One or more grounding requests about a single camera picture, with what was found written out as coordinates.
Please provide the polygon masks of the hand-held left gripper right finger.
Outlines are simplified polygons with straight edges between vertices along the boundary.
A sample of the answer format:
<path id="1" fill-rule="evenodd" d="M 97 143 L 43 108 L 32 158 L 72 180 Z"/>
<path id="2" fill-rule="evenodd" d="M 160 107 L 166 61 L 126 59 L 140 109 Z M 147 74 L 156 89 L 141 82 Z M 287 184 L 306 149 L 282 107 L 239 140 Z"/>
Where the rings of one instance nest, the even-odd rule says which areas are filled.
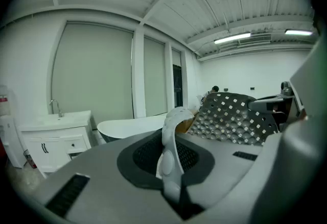
<path id="1" fill-rule="evenodd" d="M 248 173 L 260 146 L 222 142 L 178 133 L 176 147 L 184 173 L 177 212 L 189 219 L 226 197 Z"/>

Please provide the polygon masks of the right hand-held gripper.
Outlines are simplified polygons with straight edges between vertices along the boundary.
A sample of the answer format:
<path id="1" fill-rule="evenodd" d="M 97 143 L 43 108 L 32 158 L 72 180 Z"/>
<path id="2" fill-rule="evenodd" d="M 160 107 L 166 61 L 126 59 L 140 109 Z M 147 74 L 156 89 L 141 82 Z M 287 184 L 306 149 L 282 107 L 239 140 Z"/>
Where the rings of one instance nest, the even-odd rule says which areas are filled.
<path id="1" fill-rule="evenodd" d="M 280 98 L 274 97 L 249 101 L 247 104 L 247 108 L 251 111 L 276 111 L 279 104 L 283 101 L 292 102 L 295 97 L 295 94 L 290 82 L 281 82 L 281 92 L 279 96 Z"/>

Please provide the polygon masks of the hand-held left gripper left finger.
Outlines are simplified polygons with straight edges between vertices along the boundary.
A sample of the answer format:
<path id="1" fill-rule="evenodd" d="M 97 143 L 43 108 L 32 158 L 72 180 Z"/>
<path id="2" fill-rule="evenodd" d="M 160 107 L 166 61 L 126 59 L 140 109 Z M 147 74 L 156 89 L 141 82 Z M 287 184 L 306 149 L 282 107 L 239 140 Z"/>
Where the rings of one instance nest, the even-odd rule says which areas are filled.
<path id="1" fill-rule="evenodd" d="M 161 131 L 102 144 L 52 173 L 30 206 L 47 223 L 182 223 L 156 177 Z"/>

